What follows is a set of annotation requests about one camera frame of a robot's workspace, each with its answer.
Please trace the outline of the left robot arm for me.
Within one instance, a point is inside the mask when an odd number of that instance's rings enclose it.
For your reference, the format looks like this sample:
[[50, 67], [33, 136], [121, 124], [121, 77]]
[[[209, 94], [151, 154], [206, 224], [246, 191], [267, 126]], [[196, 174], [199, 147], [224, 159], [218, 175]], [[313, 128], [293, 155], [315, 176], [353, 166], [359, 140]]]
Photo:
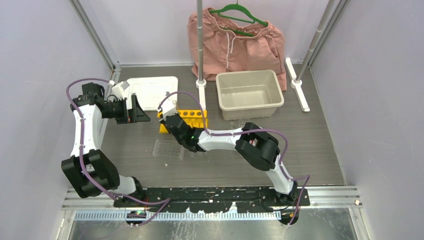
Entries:
[[112, 88], [113, 100], [105, 96], [105, 88], [89, 82], [81, 86], [82, 94], [70, 98], [75, 118], [75, 141], [70, 157], [61, 162], [62, 172], [82, 199], [104, 193], [116, 202], [126, 200], [141, 206], [146, 193], [135, 177], [119, 174], [116, 166], [101, 150], [101, 123], [114, 119], [117, 124], [149, 122], [137, 95], [128, 84]]

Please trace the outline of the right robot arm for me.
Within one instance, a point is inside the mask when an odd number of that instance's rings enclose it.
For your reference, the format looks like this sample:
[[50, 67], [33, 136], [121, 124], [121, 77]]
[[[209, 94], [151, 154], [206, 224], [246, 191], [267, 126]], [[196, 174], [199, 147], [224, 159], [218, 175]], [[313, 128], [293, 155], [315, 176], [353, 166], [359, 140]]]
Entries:
[[273, 136], [277, 131], [261, 128], [252, 122], [236, 129], [210, 130], [191, 127], [177, 113], [160, 113], [159, 116], [166, 131], [185, 149], [193, 153], [236, 151], [253, 168], [266, 173], [281, 204], [300, 206], [304, 190], [298, 189], [298, 180], [288, 173], [283, 163], [288, 146], [279, 148], [279, 141]]

